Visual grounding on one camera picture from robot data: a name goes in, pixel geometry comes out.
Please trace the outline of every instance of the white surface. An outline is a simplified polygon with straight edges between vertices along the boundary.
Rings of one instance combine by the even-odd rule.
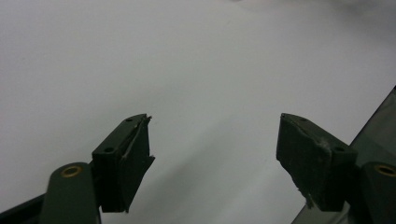
[[[396,82],[393,0],[1,1],[0,210],[148,113],[131,213],[104,223],[290,223],[279,116],[350,143]]]

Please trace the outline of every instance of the white tabletop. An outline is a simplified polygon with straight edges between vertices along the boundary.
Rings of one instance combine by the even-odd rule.
[[[0,211],[147,113],[130,214],[104,223],[290,223],[282,112],[349,144],[396,83],[394,0],[2,1]]]

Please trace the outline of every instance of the gray background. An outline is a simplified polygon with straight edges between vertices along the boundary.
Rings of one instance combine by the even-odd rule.
[[[153,117],[131,212],[104,223],[290,223],[282,112],[350,143],[396,83],[393,0],[0,3],[0,211]]]

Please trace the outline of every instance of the mounting hole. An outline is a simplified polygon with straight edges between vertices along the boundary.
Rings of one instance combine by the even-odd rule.
[[[376,165],[374,168],[381,175],[396,177],[396,171],[392,167],[389,167],[387,165]]]
[[[339,152],[345,152],[346,151],[343,147],[335,147],[334,150],[335,151],[339,151]]]
[[[64,178],[73,177],[81,173],[82,169],[80,166],[69,166],[62,170],[61,176]]]
[[[107,148],[105,148],[105,152],[106,153],[110,153],[110,152],[113,152],[114,151],[114,148],[113,147],[107,147]]]

